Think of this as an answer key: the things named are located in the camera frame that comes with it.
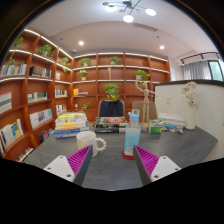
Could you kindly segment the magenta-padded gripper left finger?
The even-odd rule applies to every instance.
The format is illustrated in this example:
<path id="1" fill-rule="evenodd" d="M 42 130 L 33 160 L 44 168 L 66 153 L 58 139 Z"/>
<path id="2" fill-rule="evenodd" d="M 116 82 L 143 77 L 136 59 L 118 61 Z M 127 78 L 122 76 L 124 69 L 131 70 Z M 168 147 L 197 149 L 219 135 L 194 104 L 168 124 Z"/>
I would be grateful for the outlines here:
<path id="1" fill-rule="evenodd" d="M 93 146 L 89 145 L 69 156 L 59 155 L 44 170 L 81 186 L 92 155 Z"/>

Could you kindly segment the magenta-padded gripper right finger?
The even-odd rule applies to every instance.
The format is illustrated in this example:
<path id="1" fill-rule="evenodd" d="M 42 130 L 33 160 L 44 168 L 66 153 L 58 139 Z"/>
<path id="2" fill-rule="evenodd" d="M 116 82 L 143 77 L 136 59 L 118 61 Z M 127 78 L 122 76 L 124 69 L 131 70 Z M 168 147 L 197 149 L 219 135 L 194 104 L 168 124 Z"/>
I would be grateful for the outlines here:
<path id="1" fill-rule="evenodd" d="M 139 146 L 134 146 L 133 155 L 143 185 L 147 185 L 180 170 L 180 167 L 169 157 L 158 157 Z"/>

